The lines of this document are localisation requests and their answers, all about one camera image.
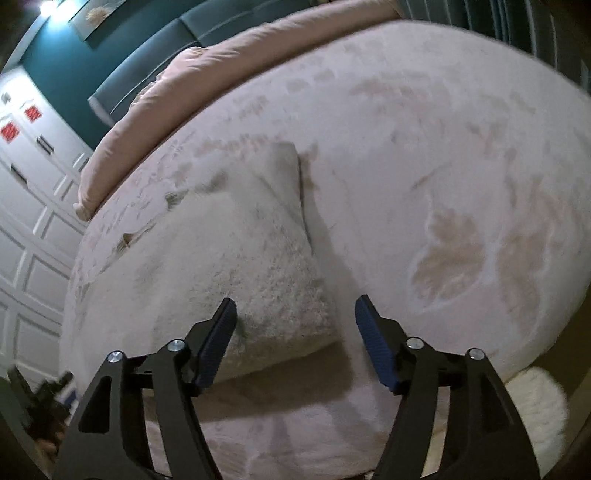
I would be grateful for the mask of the teal upholstered headboard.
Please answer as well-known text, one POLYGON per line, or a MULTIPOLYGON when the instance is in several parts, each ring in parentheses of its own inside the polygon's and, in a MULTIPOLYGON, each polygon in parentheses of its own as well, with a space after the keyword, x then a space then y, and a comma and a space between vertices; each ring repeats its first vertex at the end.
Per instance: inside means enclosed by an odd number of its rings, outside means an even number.
POLYGON ((112 127, 132 101, 181 51, 209 47, 250 28, 318 6, 308 0, 202 1, 132 51, 88 98, 94 114, 112 127))

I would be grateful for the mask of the folded pink duvet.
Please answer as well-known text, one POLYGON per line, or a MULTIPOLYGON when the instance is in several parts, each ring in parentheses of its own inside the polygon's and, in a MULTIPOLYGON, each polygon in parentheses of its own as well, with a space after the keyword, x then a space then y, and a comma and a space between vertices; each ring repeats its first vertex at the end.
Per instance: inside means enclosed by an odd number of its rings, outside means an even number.
POLYGON ((395 1, 336 1, 177 54, 130 106, 82 169, 76 216, 89 221, 172 132, 247 79, 346 35, 401 18, 395 1))

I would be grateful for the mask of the framed wall picture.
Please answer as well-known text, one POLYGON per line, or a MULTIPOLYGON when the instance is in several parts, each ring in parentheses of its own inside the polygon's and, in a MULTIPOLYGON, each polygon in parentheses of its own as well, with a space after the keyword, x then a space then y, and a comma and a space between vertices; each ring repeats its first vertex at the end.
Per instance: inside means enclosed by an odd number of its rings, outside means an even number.
POLYGON ((71 17, 69 25, 82 41, 89 37, 122 5, 126 0, 89 0, 71 17))

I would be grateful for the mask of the pink floral bed blanket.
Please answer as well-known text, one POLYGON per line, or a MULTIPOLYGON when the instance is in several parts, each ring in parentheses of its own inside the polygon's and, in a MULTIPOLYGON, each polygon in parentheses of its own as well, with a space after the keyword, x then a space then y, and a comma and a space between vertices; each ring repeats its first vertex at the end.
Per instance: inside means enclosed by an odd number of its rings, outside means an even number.
POLYGON ((504 379, 556 341, 590 283, 590 99, 501 43, 391 21, 253 76, 162 141, 89 222, 64 307, 121 241, 166 213, 215 156, 287 142, 338 336, 215 385, 197 413, 229 479, 372 469, 398 400, 353 304, 435 348, 486 352, 504 379))

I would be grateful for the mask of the grey-green striped curtain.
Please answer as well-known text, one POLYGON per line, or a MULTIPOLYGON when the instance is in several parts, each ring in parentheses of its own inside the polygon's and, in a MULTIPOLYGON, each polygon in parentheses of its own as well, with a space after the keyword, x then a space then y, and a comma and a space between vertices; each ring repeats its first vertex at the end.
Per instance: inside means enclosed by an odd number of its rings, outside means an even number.
POLYGON ((587 1, 401 0, 403 17, 471 30, 526 52, 590 90, 587 1))

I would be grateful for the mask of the beige sweater with black hearts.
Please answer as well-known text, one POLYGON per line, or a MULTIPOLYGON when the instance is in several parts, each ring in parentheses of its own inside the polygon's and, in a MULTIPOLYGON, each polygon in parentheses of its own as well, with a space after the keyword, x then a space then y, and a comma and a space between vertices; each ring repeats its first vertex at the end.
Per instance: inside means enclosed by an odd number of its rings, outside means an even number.
POLYGON ((307 356, 338 336, 308 241, 293 144, 204 160, 197 183, 79 286, 61 363, 83 391, 109 352, 152 353, 211 318, 224 298, 235 301, 238 326, 219 380, 307 356))

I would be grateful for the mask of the white fluffy rug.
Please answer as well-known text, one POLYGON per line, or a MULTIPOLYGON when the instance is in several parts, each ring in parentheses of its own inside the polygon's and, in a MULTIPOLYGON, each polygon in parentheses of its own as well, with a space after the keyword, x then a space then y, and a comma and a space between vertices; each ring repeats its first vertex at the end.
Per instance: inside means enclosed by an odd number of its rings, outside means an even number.
POLYGON ((544 477, 558 463, 565 448, 569 410, 564 390, 539 367, 521 371, 506 383, 506 389, 521 416, 540 475, 544 477))

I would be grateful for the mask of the white panelled wardrobe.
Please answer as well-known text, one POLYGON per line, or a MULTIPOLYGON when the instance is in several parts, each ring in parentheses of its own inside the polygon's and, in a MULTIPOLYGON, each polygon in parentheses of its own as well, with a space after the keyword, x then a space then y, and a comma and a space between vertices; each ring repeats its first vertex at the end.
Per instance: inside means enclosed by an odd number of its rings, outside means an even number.
POLYGON ((85 226, 73 205, 92 151, 27 72, 1 75, 1 371, 59 373, 59 338, 85 226))

